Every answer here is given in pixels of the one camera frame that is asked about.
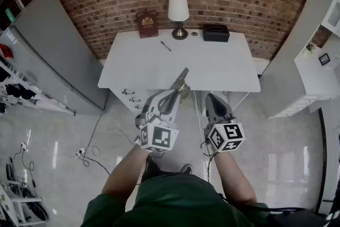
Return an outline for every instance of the pen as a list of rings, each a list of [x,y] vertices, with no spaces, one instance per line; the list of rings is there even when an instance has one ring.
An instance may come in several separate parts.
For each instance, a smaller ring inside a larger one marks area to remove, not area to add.
[[[160,42],[161,42],[161,44],[162,44],[163,46],[165,46],[165,47],[171,52],[171,49],[168,48],[168,47],[166,46],[166,44],[165,44],[163,41],[160,41]]]

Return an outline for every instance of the black tissue box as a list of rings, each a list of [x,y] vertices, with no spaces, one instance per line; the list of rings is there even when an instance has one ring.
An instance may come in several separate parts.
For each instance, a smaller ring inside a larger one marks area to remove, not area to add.
[[[223,25],[203,25],[203,40],[212,42],[228,42],[229,31]]]

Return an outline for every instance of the power strip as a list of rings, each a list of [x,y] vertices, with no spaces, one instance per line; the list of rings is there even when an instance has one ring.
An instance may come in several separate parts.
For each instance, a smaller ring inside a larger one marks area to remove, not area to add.
[[[23,148],[23,150],[25,151],[27,149],[27,145],[24,142],[21,142],[21,147]]]
[[[79,150],[75,153],[75,156],[76,156],[77,158],[79,158],[79,156],[80,156],[80,155],[83,155],[83,154],[85,154],[85,148],[79,149]]]

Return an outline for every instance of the tiled floor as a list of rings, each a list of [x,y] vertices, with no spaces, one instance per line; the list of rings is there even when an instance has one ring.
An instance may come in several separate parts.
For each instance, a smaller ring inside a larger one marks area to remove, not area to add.
[[[245,176],[253,185],[258,200],[268,206],[315,206],[320,188],[322,169],[321,128],[317,113],[307,110],[293,117],[268,120],[264,116],[261,94],[250,95],[234,112],[242,122],[246,141],[232,154]],[[95,139],[110,129],[121,129],[131,140],[138,134],[135,115],[114,95],[102,115]],[[22,141],[29,141],[32,150],[25,153],[35,163],[32,172],[37,194],[44,199],[50,221],[47,226],[73,227],[82,222],[87,203],[101,191],[106,172],[96,163],[84,167],[79,159],[71,159],[88,144],[98,116],[69,116],[63,113],[12,107],[0,117],[0,178],[5,178],[8,156],[19,151]],[[193,173],[206,179],[206,169],[193,100],[180,105],[176,124],[180,134],[174,149],[156,159],[161,169],[179,171],[184,163],[193,165]],[[119,132],[99,138],[96,146],[101,156],[96,159],[111,171],[131,149]],[[15,159],[19,176],[24,176],[20,156]],[[222,192],[216,167],[211,167],[211,182]],[[127,209],[133,206],[135,189]]]

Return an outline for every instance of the red object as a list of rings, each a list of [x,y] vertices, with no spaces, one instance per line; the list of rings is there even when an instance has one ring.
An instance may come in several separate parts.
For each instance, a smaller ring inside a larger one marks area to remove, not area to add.
[[[3,44],[0,44],[0,49],[5,58],[13,58],[11,50]]]
[[[137,13],[140,38],[158,36],[156,11]]]

